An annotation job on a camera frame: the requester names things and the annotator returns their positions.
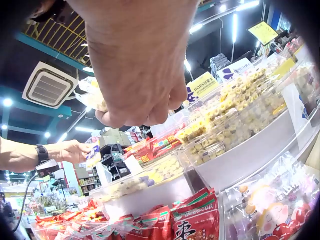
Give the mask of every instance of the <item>cartoon face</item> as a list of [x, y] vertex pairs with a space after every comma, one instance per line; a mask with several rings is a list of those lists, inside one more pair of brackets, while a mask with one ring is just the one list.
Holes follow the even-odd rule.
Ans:
[[263, 211], [257, 222], [259, 235], [271, 234], [278, 225], [285, 223], [288, 215], [288, 205], [281, 203], [271, 204], [268, 209]]
[[251, 194], [249, 203], [255, 205], [258, 212], [267, 209], [276, 200], [276, 191], [270, 186], [263, 185]]

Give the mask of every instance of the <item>wire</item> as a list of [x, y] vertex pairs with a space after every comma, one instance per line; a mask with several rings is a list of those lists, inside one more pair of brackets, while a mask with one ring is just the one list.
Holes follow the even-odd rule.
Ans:
[[22, 212], [23, 212], [23, 208], [24, 208], [24, 202], [25, 202], [25, 200], [26, 200], [26, 196], [27, 196], [27, 192], [28, 192], [28, 187], [29, 187], [31, 181], [32, 181], [35, 177], [36, 177], [36, 175], [34, 174], [34, 175], [31, 177], [31, 179], [29, 180], [28, 184], [27, 184], [27, 188], [26, 188], [26, 191], [25, 191], [25, 193], [24, 193], [24, 197], [23, 197], [23, 201], [22, 201], [22, 207], [21, 207], [20, 217], [19, 217], [19, 220], [18, 220], [17, 225], [16, 225], [15, 228], [12, 230], [13, 232], [15, 232], [15, 231], [18, 229], [18, 227], [19, 227], [19, 224], [20, 224], [21, 218], [22, 218]]

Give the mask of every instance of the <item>yellow price sign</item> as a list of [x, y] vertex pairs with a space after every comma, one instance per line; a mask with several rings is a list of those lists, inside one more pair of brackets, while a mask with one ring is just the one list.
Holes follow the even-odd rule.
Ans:
[[264, 21], [249, 28], [248, 31], [254, 35], [263, 46], [267, 45], [271, 40], [279, 36], [279, 34], [277, 34], [277, 32]]

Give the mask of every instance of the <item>black watch strap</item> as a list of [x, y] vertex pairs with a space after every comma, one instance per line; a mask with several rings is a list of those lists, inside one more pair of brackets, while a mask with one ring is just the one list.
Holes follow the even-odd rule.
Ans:
[[36, 151], [38, 153], [39, 165], [49, 160], [47, 149], [41, 144], [36, 145]]

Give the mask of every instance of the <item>air vent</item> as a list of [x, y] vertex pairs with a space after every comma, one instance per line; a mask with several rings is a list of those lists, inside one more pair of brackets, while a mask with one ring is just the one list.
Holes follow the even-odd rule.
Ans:
[[58, 108], [77, 85], [75, 78], [39, 62], [26, 84], [22, 98], [42, 106]]

